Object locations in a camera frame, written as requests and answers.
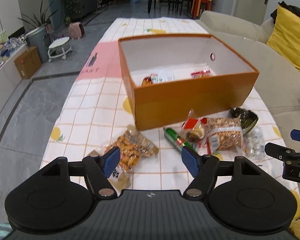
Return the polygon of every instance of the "dark pillow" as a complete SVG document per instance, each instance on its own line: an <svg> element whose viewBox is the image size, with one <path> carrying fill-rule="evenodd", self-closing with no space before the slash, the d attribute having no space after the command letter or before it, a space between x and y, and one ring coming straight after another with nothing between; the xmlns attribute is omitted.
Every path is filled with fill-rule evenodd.
<svg viewBox="0 0 300 240"><path fill-rule="evenodd" d="M279 5L289 11L291 11L292 13L294 13L295 15L297 15L300 18L300 8L297 6L293 6L293 5L287 5L284 1L282 1L281 3L279 3ZM277 9L273 11L272 14L270 14L270 16L273 19L273 23L275 24L275 19L277 18Z"/></svg>

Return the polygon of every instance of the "beige sofa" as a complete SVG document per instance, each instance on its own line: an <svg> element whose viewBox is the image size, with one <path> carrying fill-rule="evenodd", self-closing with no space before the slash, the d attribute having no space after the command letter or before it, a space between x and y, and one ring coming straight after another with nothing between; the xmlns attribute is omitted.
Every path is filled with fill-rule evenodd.
<svg viewBox="0 0 300 240"><path fill-rule="evenodd" d="M259 26L233 16L204 11L197 23L260 71L255 88L274 117L287 147L300 152L300 142L290 138L292 129L300 130L300 73L265 44L273 31L273 20Z"/></svg>

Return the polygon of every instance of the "grid pattern tablecloth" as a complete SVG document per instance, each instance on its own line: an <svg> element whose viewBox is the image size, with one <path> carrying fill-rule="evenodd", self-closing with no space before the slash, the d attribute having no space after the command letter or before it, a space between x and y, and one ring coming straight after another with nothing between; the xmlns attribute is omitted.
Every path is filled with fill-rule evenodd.
<svg viewBox="0 0 300 240"><path fill-rule="evenodd" d="M158 30L164 30L167 33L206 33L193 20L116 19L91 54L93 55L98 50L107 52L103 55L112 56L101 57L98 54L100 61L96 61L91 68L84 66L82 69L55 123L41 167L58 156L66 156L69 161L80 161L92 150L104 152L109 143L116 141L117 137L124 133L128 124L134 123L132 114L129 114L123 107L127 95L122 78L118 76L118 73L120 74L119 56L115 49L110 48L117 46L116 41L120 37L155 34L159 33ZM266 142L285 146L273 117L255 89L251 91L243 107L254 111L259 116L257 125L262 128ZM211 116L222 117L226 114L227 112L222 112ZM181 123L171 125L171 127L179 130ZM128 174L131 182L129 188L180 189L183 192L193 178L182 163L180 153L164 138L162 128L142 133L157 145L160 152L155 157L140 159L133 172ZM218 157L233 161L236 155L242 155L242 152L223 151ZM282 178L282 162L266 156L257 164L285 187L298 192L296 182ZM231 177L218 178L217 185L230 179ZM86 186L83 177L71 177L71 180Z"/></svg>

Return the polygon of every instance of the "gray trash can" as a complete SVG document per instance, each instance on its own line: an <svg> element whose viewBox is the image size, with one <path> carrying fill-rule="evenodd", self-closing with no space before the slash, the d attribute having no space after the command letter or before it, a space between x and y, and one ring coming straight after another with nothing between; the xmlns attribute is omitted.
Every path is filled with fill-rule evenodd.
<svg viewBox="0 0 300 240"><path fill-rule="evenodd" d="M51 39L45 26L38 27L28 32L26 34L26 39L30 47L37 46L41 63L49 60L48 47L51 44Z"/></svg>

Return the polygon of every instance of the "gray tile floor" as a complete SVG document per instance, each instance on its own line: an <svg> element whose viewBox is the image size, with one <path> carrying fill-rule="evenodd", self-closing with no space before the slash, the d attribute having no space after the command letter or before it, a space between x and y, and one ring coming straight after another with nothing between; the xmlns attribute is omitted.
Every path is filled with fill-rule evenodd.
<svg viewBox="0 0 300 240"><path fill-rule="evenodd" d="M156 10L152 8L151 14L147 13L146 2L111 5L84 27L85 36L71 40L73 52L69 54L67 60L59 58L51 63L44 63L34 76L81 70L92 49L118 17L164 16L188 18L185 14L179 16L175 12L168 11L166 4L157 6ZM33 82L13 114L0 142L0 223L7 222L4 211L7 194L38 171L50 132L75 79L76 76L67 76ZM0 113L0 132L28 83L29 80L23 80L18 85Z"/></svg>

